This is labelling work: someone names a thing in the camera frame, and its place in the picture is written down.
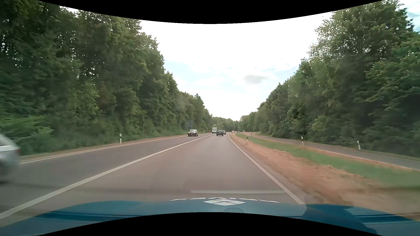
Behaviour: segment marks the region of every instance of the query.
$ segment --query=silver car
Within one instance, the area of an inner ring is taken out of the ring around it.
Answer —
[[[20,163],[21,149],[12,140],[0,134],[0,182],[9,177]]]

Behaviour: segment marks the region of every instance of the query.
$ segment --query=dirt shoulder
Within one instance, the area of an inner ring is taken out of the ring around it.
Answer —
[[[92,147],[81,147],[81,148],[76,148],[76,149],[69,149],[69,150],[64,150],[64,151],[59,151],[59,152],[47,152],[47,153],[39,153],[39,154],[34,154],[34,155],[25,155],[25,156],[21,156],[21,160],[23,160],[23,161],[37,160],[37,159],[42,159],[42,158],[46,158],[46,157],[54,157],[54,156],[59,156],[59,155],[70,154],[70,153],[73,153],[73,152],[82,152],[82,151],[87,151],[87,150],[92,150],[92,149],[103,148],[103,147],[112,147],[112,146],[119,146],[119,145],[124,145],[124,144],[132,144],[132,143],[151,141],[151,140],[159,140],[159,139],[167,139],[167,138],[171,138],[171,137],[180,137],[180,136],[185,136],[185,135],[182,134],[182,135],[174,135],[174,136],[164,136],[164,137],[157,137],[157,138],[150,138],[150,139],[140,139],[140,140],[134,140],[134,141],[129,141],[129,142],[122,142],[122,144],[120,144],[118,142],[118,143],[104,144],[104,145],[98,145],[98,146],[92,146]]]
[[[273,170],[282,174],[302,191],[321,203],[352,205],[420,219],[418,194],[390,191],[379,182],[333,168],[317,165],[288,152],[248,142],[232,135],[232,140]]]

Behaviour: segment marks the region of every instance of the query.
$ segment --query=sky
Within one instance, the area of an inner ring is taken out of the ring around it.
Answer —
[[[420,31],[420,0],[401,0]],[[198,93],[213,116],[239,120],[284,83],[331,13],[242,24],[179,24],[142,20],[156,38],[164,67],[180,91]]]

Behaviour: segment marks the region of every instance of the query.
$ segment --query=cloud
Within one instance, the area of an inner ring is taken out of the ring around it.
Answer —
[[[267,79],[268,79],[267,76],[259,76],[259,75],[246,75],[244,77],[244,81],[247,84],[260,84],[264,80],[267,80]]]

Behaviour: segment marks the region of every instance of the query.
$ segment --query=signpost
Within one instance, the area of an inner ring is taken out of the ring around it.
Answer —
[[[193,122],[193,121],[187,121],[187,127],[188,127],[189,129],[192,129],[192,122]]]

